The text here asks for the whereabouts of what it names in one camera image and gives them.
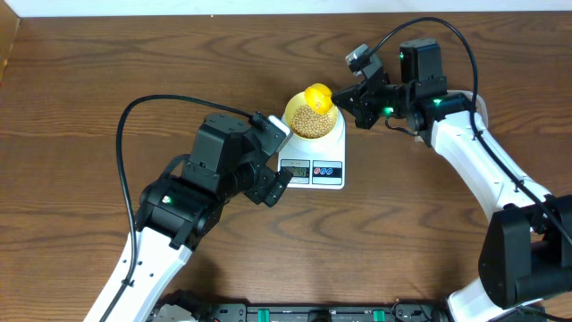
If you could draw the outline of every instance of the wooden table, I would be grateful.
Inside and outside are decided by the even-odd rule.
[[[356,83],[345,55],[417,16],[23,20],[0,89],[0,319],[83,319],[109,278],[128,232],[114,136],[131,100],[176,93],[280,115],[309,84]],[[475,51],[495,138],[554,194],[571,193],[570,13],[439,16]],[[433,23],[381,50],[391,78],[400,79],[399,44],[423,37],[439,39],[450,86],[470,89],[464,49]],[[171,157],[190,152],[212,112],[137,107],[124,138],[132,199]],[[371,303],[436,299],[476,278],[487,222],[453,168],[382,124],[363,131],[347,121],[342,191],[288,190],[272,209],[238,196],[168,291]],[[544,304],[572,317],[571,299]]]

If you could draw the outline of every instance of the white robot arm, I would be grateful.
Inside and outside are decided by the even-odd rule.
[[[125,289],[115,304],[107,321],[146,321],[172,278],[187,264],[192,251],[184,245],[178,250],[169,246],[171,238],[149,227],[137,232],[138,267],[132,277],[132,285]],[[127,274],[131,259],[131,237],[114,272],[85,318],[85,322],[97,322],[104,315]]]
[[[513,174],[526,181],[526,187],[537,198],[544,201],[544,196],[550,194],[548,190],[534,182],[515,164],[484,127],[479,114],[475,115],[475,122],[479,130],[483,131],[482,137],[496,155],[501,157]],[[489,221],[492,213],[503,210],[505,205],[524,207],[534,204],[522,191],[515,189],[515,184],[475,140],[468,111],[448,114],[444,120],[435,122],[432,146],[435,152],[453,165],[481,204]],[[508,312],[492,303],[478,278],[464,289],[454,292],[447,303],[455,321],[488,321]]]

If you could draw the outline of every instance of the green led light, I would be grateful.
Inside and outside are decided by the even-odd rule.
[[[270,322],[270,310],[259,309],[257,313],[258,322]]]
[[[376,309],[374,311],[374,322],[385,322],[385,311],[382,309]]]
[[[383,114],[385,115],[390,115],[391,113],[393,113],[393,107],[391,106],[386,106],[383,108]]]

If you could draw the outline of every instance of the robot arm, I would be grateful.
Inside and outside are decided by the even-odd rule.
[[[518,167],[484,127],[479,114],[475,115],[475,121],[480,131],[483,132],[481,136],[495,154],[502,159],[513,174],[526,182],[526,187],[535,196],[544,201],[544,196],[550,194],[548,190],[534,182]],[[508,204],[517,207],[534,204],[524,193],[515,189],[515,184],[489,157],[483,146],[475,140],[468,111],[448,114],[444,120],[435,122],[431,145],[437,154],[453,165],[481,204],[489,221],[494,212],[503,210]]]
[[[359,128],[370,129],[384,116],[388,121],[406,118],[408,130],[398,129],[420,137],[445,157],[483,208],[490,225],[479,258],[480,279],[448,298],[453,320],[488,321],[518,305],[572,290],[572,246],[475,137],[471,102],[462,93],[447,91],[437,42],[411,40],[401,44],[400,52],[404,85],[390,84],[379,58],[362,45],[346,61],[364,80],[334,94],[332,101],[354,115]],[[475,125],[502,163],[572,232],[572,196],[552,197],[508,156],[479,114]],[[543,241],[531,243],[532,231],[544,234]]]
[[[266,162],[290,139],[275,116],[260,113],[250,128],[228,115],[206,117],[190,155],[176,157],[141,193],[135,216],[137,266],[107,321],[146,321],[158,297],[200,240],[218,223],[223,206],[243,193],[255,204],[276,204],[291,173],[275,173]],[[171,171],[182,162],[181,176]],[[111,278],[85,321],[99,321],[124,283],[131,259],[128,236]]]

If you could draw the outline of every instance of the scale display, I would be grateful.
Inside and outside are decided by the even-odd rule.
[[[288,160],[284,159],[280,163],[284,168],[294,175],[290,183],[310,184],[310,161],[309,160]]]

